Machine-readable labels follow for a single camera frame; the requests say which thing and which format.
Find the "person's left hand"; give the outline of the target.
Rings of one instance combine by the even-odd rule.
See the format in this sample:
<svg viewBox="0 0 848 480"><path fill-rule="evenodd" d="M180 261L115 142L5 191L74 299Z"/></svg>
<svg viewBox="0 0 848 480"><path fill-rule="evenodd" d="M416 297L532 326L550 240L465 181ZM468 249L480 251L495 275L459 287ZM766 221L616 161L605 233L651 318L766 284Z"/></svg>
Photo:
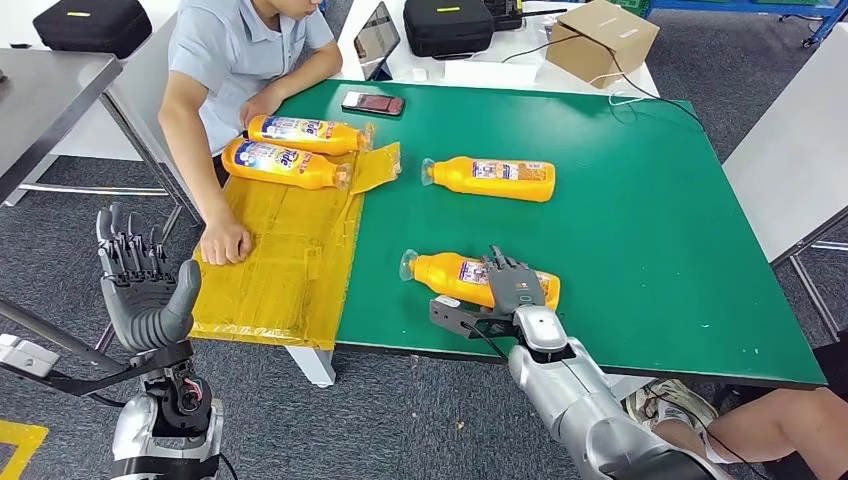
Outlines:
<svg viewBox="0 0 848 480"><path fill-rule="evenodd" d="M240 109L240 123L243 129L247 129L249 122L256 116L273 114L286 98L278 87L268 85L258 93L250 97Z"/></svg>

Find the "person's right hand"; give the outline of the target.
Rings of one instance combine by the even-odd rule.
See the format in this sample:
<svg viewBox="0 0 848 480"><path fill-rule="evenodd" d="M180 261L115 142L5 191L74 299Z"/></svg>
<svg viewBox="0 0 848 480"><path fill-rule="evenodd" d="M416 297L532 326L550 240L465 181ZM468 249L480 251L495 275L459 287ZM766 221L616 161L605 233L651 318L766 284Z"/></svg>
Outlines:
<svg viewBox="0 0 848 480"><path fill-rule="evenodd" d="M206 223L200 237L202 260L210 265L238 264L253 249L251 233L232 215Z"/></svg>

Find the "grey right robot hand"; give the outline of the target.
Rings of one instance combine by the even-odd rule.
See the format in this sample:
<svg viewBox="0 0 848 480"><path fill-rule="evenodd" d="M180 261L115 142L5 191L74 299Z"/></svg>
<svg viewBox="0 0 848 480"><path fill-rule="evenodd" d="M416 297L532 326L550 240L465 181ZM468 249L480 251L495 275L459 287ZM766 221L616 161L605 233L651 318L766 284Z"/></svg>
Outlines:
<svg viewBox="0 0 848 480"><path fill-rule="evenodd" d="M489 287L493 296L493 311L509 315L523 305L545 306L545 295L536 271L526 263L505 255L490 245L491 255L483 256Z"/></svg>

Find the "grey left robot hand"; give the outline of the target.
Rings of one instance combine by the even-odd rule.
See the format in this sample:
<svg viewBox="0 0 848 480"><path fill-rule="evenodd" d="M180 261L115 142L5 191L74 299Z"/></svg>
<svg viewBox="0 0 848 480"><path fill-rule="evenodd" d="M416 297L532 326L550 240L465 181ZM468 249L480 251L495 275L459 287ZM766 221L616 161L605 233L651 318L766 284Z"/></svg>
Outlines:
<svg viewBox="0 0 848 480"><path fill-rule="evenodd" d="M172 262L162 226L143 233L139 215L126 213L119 203L100 209L96 236L103 298L125 349L140 353L185 340L201 288L198 262Z"/></svg>

